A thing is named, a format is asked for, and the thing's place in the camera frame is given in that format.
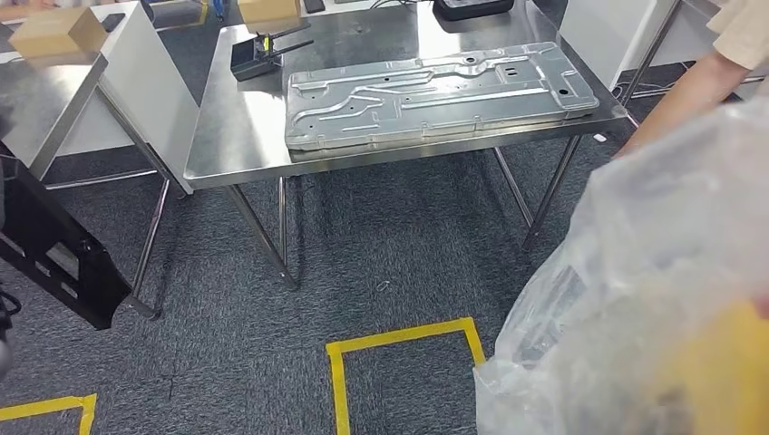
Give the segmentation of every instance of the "metal table leg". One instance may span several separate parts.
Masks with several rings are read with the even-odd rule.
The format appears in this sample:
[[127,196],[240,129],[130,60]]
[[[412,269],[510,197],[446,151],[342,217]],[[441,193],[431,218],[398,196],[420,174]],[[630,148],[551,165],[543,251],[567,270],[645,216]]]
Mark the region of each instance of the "metal table leg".
[[288,265],[288,242],[286,236],[286,179],[277,179],[277,239],[283,263]]
[[46,184],[45,188],[48,190],[82,188],[85,186],[93,186],[95,184],[109,183],[111,181],[120,181],[122,179],[136,179],[138,177],[144,177],[147,175],[152,175],[157,173],[158,171],[155,169],[139,169],[139,170],[132,170],[129,172],[123,172],[120,174],[93,177],[92,179],[77,179],[75,181],[65,181],[63,183]]
[[150,261],[152,247],[155,245],[155,235],[158,233],[158,227],[161,224],[161,217],[163,216],[163,208],[166,205],[169,185],[170,182],[167,179],[163,180],[161,195],[158,197],[158,204],[155,206],[155,212],[152,213],[150,231],[147,233],[147,238],[144,240],[144,247],[141,249],[141,256],[139,256],[139,266],[136,268],[136,274],[133,276],[133,295],[136,297],[139,297],[141,284],[144,282],[144,274],[147,272],[147,263]]
[[134,295],[126,296],[123,301],[128,304],[129,307],[133,308],[135,312],[149,320],[157,320],[161,316],[160,310],[153,310],[152,308],[149,308],[144,302],[140,301]]
[[550,209],[550,203],[552,202],[553,196],[555,196],[555,193],[560,188],[561,183],[563,183],[563,176],[566,174],[566,169],[569,167],[569,164],[571,163],[571,158],[574,157],[574,151],[577,150],[577,147],[579,146],[579,141],[581,139],[582,139],[581,136],[574,136],[571,139],[569,139],[569,143],[566,144],[566,149],[563,151],[563,155],[560,158],[558,167],[555,169],[555,173],[553,174],[552,179],[550,179],[550,184],[548,185],[548,189],[545,191],[545,196],[542,197],[542,201],[540,202],[540,207],[537,209],[537,216],[534,218],[534,221],[531,223],[531,227],[529,228],[529,233],[526,235],[526,239],[523,241],[524,251],[528,251],[531,249],[531,244],[534,242],[534,239],[540,234],[540,230],[542,229],[542,224],[544,223],[545,217],[548,214],[548,209]]
[[531,210],[529,210],[529,206],[526,205],[526,199],[523,198],[521,190],[518,188],[518,183],[515,182],[515,178],[512,176],[512,172],[510,172],[510,167],[507,166],[507,161],[505,161],[504,156],[502,155],[502,151],[497,147],[494,147],[494,157],[497,158],[497,162],[500,164],[502,175],[504,175],[507,180],[507,185],[510,187],[512,195],[515,198],[515,204],[518,205],[518,209],[523,215],[523,220],[526,221],[526,226],[531,227]]
[[684,0],[673,0],[673,4],[670,6],[670,10],[667,11],[667,15],[665,16],[665,21],[662,22],[659,30],[657,30],[657,34],[655,34],[654,40],[648,47],[644,57],[641,59],[641,64],[638,66],[638,69],[633,75],[633,78],[630,79],[628,88],[625,90],[625,92],[622,94],[622,98],[619,100],[623,106],[628,106],[628,102],[630,101],[630,98],[632,98],[633,92],[641,82],[641,78],[647,71],[648,66],[654,60],[654,56],[657,54],[660,45],[662,45],[662,42],[665,41],[665,36],[670,31],[670,27],[672,27],[673,23],[676,21],[676,14],[678,14],[678,10],[681,9],[681,5],[683,3]]
[[235,207],[238,208],[240,214],[243,216],[243,218],[246,219],[246,222],[248,222],[251,228],[257,233],[259,244],[265,251],[265,254],[267,254],[269,261],[277,268],[277,272],[280,277],[283,278],[286,284],[290,285],[292,288],[296,288],[297,283],[288,272],[286,264],[283,262],[280,254],[275,249],[275,245],[269,238],[267,231],[265,231],[264,226],[262,226],[261,221],[259,221],[257,214],[254,213],[254,209],[251,208],[251,205],[248,203],[248,199],[243,194],[243,190],[241,190],[237,184],[226,186],[224,189],[227,190],[228,195],[235,202]]

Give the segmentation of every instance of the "beige sleeve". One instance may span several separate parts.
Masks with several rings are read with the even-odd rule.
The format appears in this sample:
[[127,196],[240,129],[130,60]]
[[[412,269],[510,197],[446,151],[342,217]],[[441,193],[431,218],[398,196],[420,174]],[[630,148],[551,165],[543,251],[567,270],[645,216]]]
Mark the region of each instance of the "beige sleeve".
[[731,0],[707,26],[721,34],[715,49],[744,68],[769,58],[769,0]]

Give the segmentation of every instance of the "stainless steel table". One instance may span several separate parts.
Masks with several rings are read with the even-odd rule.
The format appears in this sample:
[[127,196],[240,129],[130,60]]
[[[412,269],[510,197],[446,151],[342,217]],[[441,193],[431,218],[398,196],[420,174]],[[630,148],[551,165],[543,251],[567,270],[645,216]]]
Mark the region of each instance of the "stainless steel table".
[[184,190],[100,86],[100,79],[108,65],[104,56],[94,54],[78,56],[77,59],[46,59],[37,63],[49,63],[54,66],[31,64],[22,59],[0,63],[0,140],[36,178],[43,180],[64,139],[92,96],[105,102],[112,117],[155,168],[46,186],[49,190],[88,186],[154,173],[160,173],[164,177],[158,204],[133,278],[133,294],[126,299],[138,313],[156,318],[158,311],[143,304],[138,298],[139,292],[169,185],[177,186],[177,190],[182,194]]
[[[531,1],[521,0],[508,14],[456,23],[439,23],[432,3],[308,18],[312,27],[287,36],[290,45],[312,38],[315,44],[287,54],[283,72],[238,83],[229,71],[232,44],[252,37],[245,25],[220,31],[209,79],[200,105],[200,118],[187,162],[185,179],[195,189],[226,187],[239,211],[256,230],[259,243],[280,276],[294,280],[286,267],[285,177],[352,168],[397,160],[419,159],[455,152],[493,149],[521,209],[529,234],[528,248],[541,229],[553,195],[579,145],[581,135],[613,130],[627,117],[625,109],[560,37],[555,26]],[[292,161],[284,142],[285,83],[289,74],[322,68],[437,57],[470,50],[552,41],[571,59],[593,88],[600,106],[589,116],[503,130],[485,130],[399,142],[386,147],[319,151]],[[535,215],[529,210],[499,147],[533,140],[571,137]],[[238,184],[278,178],[279,251],[265,232]]]
[[103,56],[35,68],[0,64],[0,139],[41,179],[107,68]]

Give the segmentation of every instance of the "person's hand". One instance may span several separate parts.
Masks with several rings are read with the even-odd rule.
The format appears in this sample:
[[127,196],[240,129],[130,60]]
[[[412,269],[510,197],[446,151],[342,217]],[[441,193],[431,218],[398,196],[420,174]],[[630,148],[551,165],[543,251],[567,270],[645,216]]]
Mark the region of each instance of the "person's hand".
[[758,296],[753,302],[758,315],[763,319],[769,320],[769,295]]

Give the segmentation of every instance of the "yellow object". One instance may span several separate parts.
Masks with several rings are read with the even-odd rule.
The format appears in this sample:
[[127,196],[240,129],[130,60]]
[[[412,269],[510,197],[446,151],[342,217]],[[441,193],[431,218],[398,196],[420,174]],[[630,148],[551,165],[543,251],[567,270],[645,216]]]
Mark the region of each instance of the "yellow object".
[[238,9],[250,32],[277,32],[299,24],[298,0],[238,0]]
[[25,59],[95,53],[107,33],[87,7],[60,8],[32,14],[8,39]]
[[334,388],[336,435],[350,434],[350,415],[347,408],[347,388],[345,386],[345,366],[342,363],[342,353],[458,332],[464,332],[475,364],[485,363],[486,356],[483,354],[481,340],[478,338],[478,331],[475,329],[475,322],[472,321],[471,317],[462,317],[449,322],[426,324],[389,333],[376,333],[366,337],[328,343],[326,345],[326,352],[331,359],[331,384]]
[[751,302],[730,307],[663,361],[645,426],[662,419],[667,430],[649,433],[769,433],[769,321]]
[[2,408],[0,409],[0,421],[21,419],[23,417],[32,417],[34,415],[66,411],[74,408],[83,408],[83,415],[80,418],[80,429],[77,432],[78,435],[88,435],[91,433],[93,414],[96,411],[96,394],[83,397],[60,397],[48,401],[36,401]]

